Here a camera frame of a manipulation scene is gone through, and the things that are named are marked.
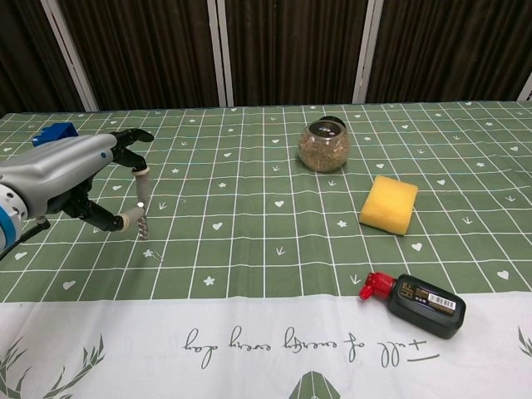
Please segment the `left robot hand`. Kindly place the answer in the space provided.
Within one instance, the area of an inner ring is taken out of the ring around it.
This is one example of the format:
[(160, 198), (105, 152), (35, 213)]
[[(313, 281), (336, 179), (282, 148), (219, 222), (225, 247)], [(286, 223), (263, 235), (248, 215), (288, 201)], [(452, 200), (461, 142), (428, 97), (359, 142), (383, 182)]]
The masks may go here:
[(88, 197), (92, 180), (110, 163), (128, 167), (137, 181), (138, 201), (144, 204), (150, 168), (128, 146), (153, 140), (150, 132), (134, 128), (52, 141), (1, 161), (0, 184), (26, 199), (27, 219), (63, 212), (101, 231), (122, 232), (145, 216), (144, 209), (113, 214), (102, 208)]

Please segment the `blue toy building block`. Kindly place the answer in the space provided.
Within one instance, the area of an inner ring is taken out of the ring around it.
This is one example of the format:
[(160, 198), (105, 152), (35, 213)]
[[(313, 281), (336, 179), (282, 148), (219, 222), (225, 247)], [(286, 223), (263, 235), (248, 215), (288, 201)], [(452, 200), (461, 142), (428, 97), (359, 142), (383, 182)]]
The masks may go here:
[(57, 122), (43, 127), (38, 135), (33, 136), (32, 145), (40, 145), (70, 137), (79, 136), (76, 127), (71, 122)]

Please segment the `dark ribbed partition panel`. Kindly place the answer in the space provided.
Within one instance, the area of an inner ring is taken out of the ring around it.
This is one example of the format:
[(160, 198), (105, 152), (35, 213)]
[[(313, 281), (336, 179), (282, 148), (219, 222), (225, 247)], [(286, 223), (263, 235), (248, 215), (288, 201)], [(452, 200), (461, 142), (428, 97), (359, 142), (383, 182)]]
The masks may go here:
[(57, 0), (102, 111), (219, 106), (207, 0)]
[(0, 117), (84, 106), (40, 0), (0, 0)]
[(369, 0), (224, 0), (234, 104), (352, 101)]
[(532, 0), (384, 0), (371, 103), (514, 101), (532, 73)]

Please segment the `green checked tablecloth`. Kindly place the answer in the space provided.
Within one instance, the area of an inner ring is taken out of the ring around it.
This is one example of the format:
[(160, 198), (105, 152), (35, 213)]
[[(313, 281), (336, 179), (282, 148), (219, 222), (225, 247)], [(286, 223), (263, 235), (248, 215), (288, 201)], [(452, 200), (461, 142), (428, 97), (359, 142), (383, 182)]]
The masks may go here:
[[(317, 172), (324, 116), (351, 149)], [(0, 399), (532, 399), (532, 102), (9, 113), (0, 161), (61, 121), (154, 135), (149, 237), (57, 215), (0, 262)], [(359, 222), (378, 175), (419, 189), (405, 235)], [(360, 299), (374, 272), (462, 327)]]

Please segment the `round glass jar black lid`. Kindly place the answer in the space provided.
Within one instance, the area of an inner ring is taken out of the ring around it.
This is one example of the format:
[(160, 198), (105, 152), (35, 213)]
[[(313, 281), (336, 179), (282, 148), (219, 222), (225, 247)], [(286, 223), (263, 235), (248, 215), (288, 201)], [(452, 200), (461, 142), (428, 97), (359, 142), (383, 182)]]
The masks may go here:
[(317, 172), (339, 169), (346, 163), (350, 149), (347, 127), (336, 116), (324, 116), (308, 124), (298, 143), (300, 160)]

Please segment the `yellow sponge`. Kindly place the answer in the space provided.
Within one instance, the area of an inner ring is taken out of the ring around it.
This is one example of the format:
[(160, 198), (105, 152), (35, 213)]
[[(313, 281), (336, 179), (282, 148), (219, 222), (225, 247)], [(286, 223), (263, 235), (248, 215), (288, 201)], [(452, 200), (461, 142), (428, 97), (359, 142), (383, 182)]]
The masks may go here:
[(361, 224), (395, 235), (405, 235), (411, 222), (416, 185), (378, 175), (359, 216)]

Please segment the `black ink bottle red cap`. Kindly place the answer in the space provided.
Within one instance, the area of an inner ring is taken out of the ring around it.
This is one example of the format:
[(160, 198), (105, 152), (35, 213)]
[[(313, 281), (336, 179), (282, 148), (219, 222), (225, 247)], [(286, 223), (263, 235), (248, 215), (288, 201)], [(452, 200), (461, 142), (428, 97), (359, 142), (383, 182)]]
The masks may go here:
[(466, 302), (461, 297), (405, 273), (397, 277), (369, 273), (359, 298), (371, 297), (384, 301), (398, 318), (444, 339), (456, 335), (466, 315)]

